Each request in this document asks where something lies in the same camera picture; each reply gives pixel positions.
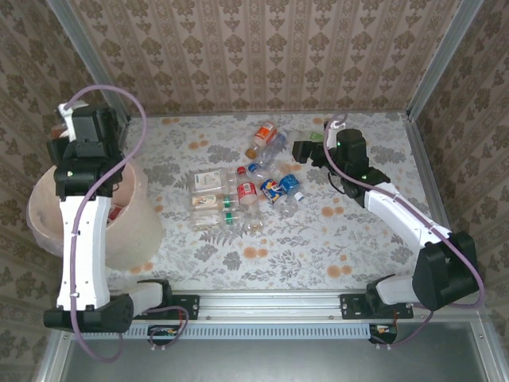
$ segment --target plastic bottle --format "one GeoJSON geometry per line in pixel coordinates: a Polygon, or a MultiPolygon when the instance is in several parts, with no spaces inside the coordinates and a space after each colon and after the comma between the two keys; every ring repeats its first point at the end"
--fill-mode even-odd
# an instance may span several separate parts
{"type": "Polygon", "coordinates": [[[207,209],[238,209],[239,197],[237,194],[230,195],[203,195],[191,196],[191,211],[204,211],[207,209]]]}
{"type": "Polygon", "coordinates": [[[194,231],[204,231],[211,228],[222,228],[240,223],[243,213],[240,211],[222,212],[216,209],[191,212],[190,224],[194,231]]]}
{"type": "Polygon", "coordinates": [[[227,169],[192,171],[188,174],[189,192],[198,195],[227,195],[235,189],[235,175],[227,169]]]}
{"type": "Polygon", "coordinates": [[[274,139],[272,139],[265,149],[258,154],[256,162],[263,168],[266,169],[271,163],[274,162],[276,156],[285,148],[286,136],[277,133],[274,139]]]}
{"type": "Polygon", "coordinates": [[[250,205],[258,201],[258,196],[256,194],[256,187],[250,178],[246,175],[246,168],[239,167],[237,169],[238,183],[237,185],[237,195],[239,197],[239,203],[241,205],[250,205]]]}
{"type": "Polygon", "coordinates": [[[296,201],[302,201],[304,194],[301,192],[301,183],[293,174],[288,174],[280,180],[279,186],[283,192],[289,197],[293,197],[296,201]]]}
{"type": "Polygon", "coordinates": [[[246,168],[237,169],[239,175],[237,186],[237,195],[239,203],[247,207],[244,213],[244,230],[248,232],[257,232],[263,228],[263,216],[258,206],[258,195],[253,182],[246,175],[246,168]]]}
{"type": "Polygon", "coordinates": [[[275,162],[270,163],[267,168],[263,169],[258,163],[251,163],[247,169],[249,170],[249,178],[259,187],[269,178],[282,179],[283,173],[275,162]]]}
{"type": "Polygon", "coordinates": [[[272,122],[264,122],[258,132],[254,135],[251,146],[246,150],[246,156],[249,159],[256,159],[259,151],[275,137],[278,129],[272,122]]]}
{"type": "Polygon", "coordinates": [[[292,217],[299,209],[295,200],[283,193],[283,190],[274,179],[263,182],[261,190],[283,217],[292,217]]]}

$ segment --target wire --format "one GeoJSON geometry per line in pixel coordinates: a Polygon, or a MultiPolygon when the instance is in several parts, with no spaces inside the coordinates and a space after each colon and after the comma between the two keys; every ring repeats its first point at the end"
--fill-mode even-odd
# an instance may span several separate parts
{"type": "Polygon", "coordinates": [[[434,312],[431,310],[429,312],[428,317],[426,317],[426,320],[422,322],[422,324],[408,337],[403,338],[401,341],[395,342],[393,344],[387,344],[382,338],[371,335],[371,338],[375,339],[376,341],[380,342],[380,346],[383,346],[385,348],[396,348],[398,346],[404,345],[408,341],[410,341],[412,338],[417,336],[421,330],[423,330],[428,324],[429,321],[431,321],[431,318],[433,318],[434,312]]]}
{"type": "MultiPolygon", "coordinates": [[[[177,342],[179,337],[184,332],[185,328],[187,328],[188,323],[189,323],[189,312],[187,311],[187,309],[183,308],[182,306],[165,306],[164,308],[148,309],[145,311],[145,313],[160,313],[160,312],[166,312],[169,310],[178,310],[179,313],[180,312],[184,313],[185,321],[184,321],[184,325],[180,328],[178,333],[175,334],[175,337],[168,344],[166,344],[165,347],[169,347],[169,346],[173,345],[175,342],[177,342]]],[[[157,332],[157,330],[153,330],[149,337],[149,343],[152,346],[156,346],[156,344],[153,343],[153,336],[156,332],[157,332]]]]}
{"type": "Polygon", "coordinates": [[[398,195],[395,195],[393,193],[390,193],[389,191],[386,191],[385,189],[380,189],[379,187],[376,187],[376,186],[373,186],[373,185],[369,185],[367,183],[363,183],[361,181],[358,181],[357,179],[354,179],[353,177],[349,177],[347,174],[345,174],[343,171],[341,171],[338,166],[336,166],[336,163],[334,163],[334,161],[332,160],[331,158],[331,154],[328,152],[327,150],[327,138],[328,138],[328,132],[330,130],[330,126],[332,124],[332,122],[335,122],[336,121],[336,118],[338,117],[338,115],[344,115],[343,116],[343,119],[340,121],[340,124],[343,124],[346,122],[347,120],[347,117],[348,117],[348,113],[337,113],[335,114],[327,123],[327,127],[325,128],[325,132],[324,132],[324,153],[325,153],[325,157],[327,157],[327,160],[328,160],[328,163],[331,165],[331,167],[341,176],[341,177],[344,177],[346,180],[356,184],[356,185],[360,185],[364,188],[367,188],[367,189],[371,189],[371,190],[374,190],[378,193],[381,193],[387,197],[390,197],[393,201],[397,201],[400,205],[402,205],[408,212],[410,212],[413,216],[415,216],[415,218],[417,220],[419,220],[428,230],[429,232],[432,232],[436,237],[438,237],[438,239],[440,239],[441,241],[444,242],[445,245],[447,245],[447,247],[449,247],[449,249],[451,251],[453,251],[453,253],[458,256],[461,260],[461,262],[468,268],[468,270],[472,273],[474,279],[476,280],[477,282],[477,285],[479,287],[479,296],[477,298],[477,301],[474,302],[473,304],[457,304],[457,303],[453,303],[453,304],[449,304],[450,306],[454,306],[454,307],[457,307],[457,308],[468,308],[468,309],[473,309],[473,308],[477,308],[477,307],[480,307],[483,305],[484,303],[484,298],[486,297],[486,291],[484,290],[484,284],[483,284],[483,280],[482,278],[480,277],[479,275],[479,272],[477,271],[477,269],[474,268],[474,266],[468,261],[468,259],[456,248],[453,246],[453,244],[449,241],[449,239],[447,237],[445,237],[444,235],[442,235],[435,227],[433,224],[430,224],[428,222],[428,220],[426,220],[424,217],[421,216],[420,213],[418,213],[418,211],[415,209],[414,206],[406,203],[402,198],[400,198],[398,195]]]}
{"type": "Polygon", "coordinates": [[[81,89],[67,102],[67,104],[64,106],[64,109],[65,110],[69,109],[81,96],[83,96],[84,94],[91,92],[93,90],[107,90],[107,91],[111,91],[111,92],[117,92],[117,93],[124,95],[131,101],[133,101],[134,105],[136,105],[136,107],[138,108],[138,110],[140,112],[140,115],[142,116],[142,124],[143,124],[142,134],[140,136],[140,139],[138,140],[138,143],[134,147],[134,149],[122,161],[117,163],[117,165],[115,165],[111,170],[109,170],[107,173],[105,173],[96,183],[94,183],[94,185],[92,185],[92,187],[85,194],[83,200],[80,203],[80,206],[78,207],[78,209],[76,211],[76,216],[74,218],[74,223],[72,225],[72,230],[71,230],[72,236],[71,236],[71,254],[69,256],[69,263],[70,263],[69,267],[70,267],[70,283],[71,283],[70,288],[71,288],[72,330],[74,331],[76,340],[78,340],[78,343],[80,344],[81,348],[85,351],[86,354],[88,354],[90,357],[94,358],[95,360],[98,360],[101,362],[106,362],[106,363],[113,363],[120,358],[120,356],[122,355],[122,352],[123,352],[123,338],[122,338],[121,333],[119,334],[120,345],[119,345],[118,352],[113,357],[106,358],[106,357],[100,356],[99,354],[94,353],[94,351],[88,347],[87,342],[84,340],[83,335],[80,331],[80,325],[78,324],[78,317],[76,314],[77,313],[76,312],[77,311],[76,242],[77,242],[78,235],[79,235],[78,230],[80,227],[81,215],[83,214],[85,205],[91,199],[91,197],[94,195],[95,191],[97,191],[97,189],[108,178],[110,178],[113,174],[115,174],[117,171],[119,171],[121,168],[123,168],[124,165],[127,163],[127,161],[129,161],[138,152],[139,148],[143,144],[143,141],[145,140],[146,130],[147,130],[147,120],[146,120],[145,109],[143,108],[143,106],[140,104],[140,102],[134,95],[130,94],[129,92],[127,92],[124,89],[117,88],[116,86],[111,86],[111,85],[92,85],[92,86],[87,86],[87,87],[81,89]]]}
{"type": "Polygon", "coordinates": [[[337,188],[334,183],[332,183],[332,178],[331,178],[331,172],[329,171],[328,174],[327,174],[327,179],[328,179],[328,182],[331,184],[331,186],[338,192],[340,193],[341,195],[344,195],[344,191],[341,191],[339,188],[337,188]]]}

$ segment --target metal bracket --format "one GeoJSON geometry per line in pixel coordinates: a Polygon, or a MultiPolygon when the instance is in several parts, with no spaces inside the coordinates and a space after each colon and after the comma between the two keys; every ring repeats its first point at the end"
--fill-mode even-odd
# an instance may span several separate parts
{"type": "MultiPolygon", "coordinates": [[[[172,305],[181,306],[189,312],[189,321],[198,319],[200,312],[200,296],[198,294],[174,294],[172,296],[172,305]]],[[[177,310],[169,310],[160,313],[143,313],[136,316],[134,320],[179,320],[177,310]]]]}
{"type": "MultiPolygon", "coordinates": [[[[392,319],[394,312],[386,314],[374,314],[367,304],[366,296],[363,293],[358,294],[340,294],[341,315],[344,320],[365,320],[365,319],[392,319]]],[[[414,311],[410,304],[393,305],[398,319],[414,318],[414,311]]]]}

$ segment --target damask wallpaper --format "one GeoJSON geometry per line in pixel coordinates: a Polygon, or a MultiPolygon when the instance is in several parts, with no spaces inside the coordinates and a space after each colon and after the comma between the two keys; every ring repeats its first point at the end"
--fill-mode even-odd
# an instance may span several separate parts
{"type": "Polygon", "coordinates": [[[509,2],[484,1],[418,126],[451,225],[476,239],[509,354],[509,2]]]}
{"type": "Polygon", "coordinates": [[[460,0],[70,3],[109,76],[157,115],[401,111],[460,0]]]}
{"type": "Polygon", "coordinates": [[[44,2],[0,2],[1,381],[31,380],[45,351],[42,311],[56,297],[60,260],[35,243],[26,205],[50,166],[45,142],[53,111],[91,83],[44,2]]]}

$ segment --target green bottle cap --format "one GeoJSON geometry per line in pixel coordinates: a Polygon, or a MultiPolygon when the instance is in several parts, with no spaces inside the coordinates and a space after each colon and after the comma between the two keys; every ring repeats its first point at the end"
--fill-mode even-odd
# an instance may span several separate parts
{"type": "Polygon", "coordinates": [[[231,212],[227,212],[226,214],[226,224],[233,225],[233,214],[231,212]]]}
{"type": "Polygon", "coordinates": [[[231,207],[230,196],[227,195],[223,198],[224,208],[229,209],[231,207]]]}

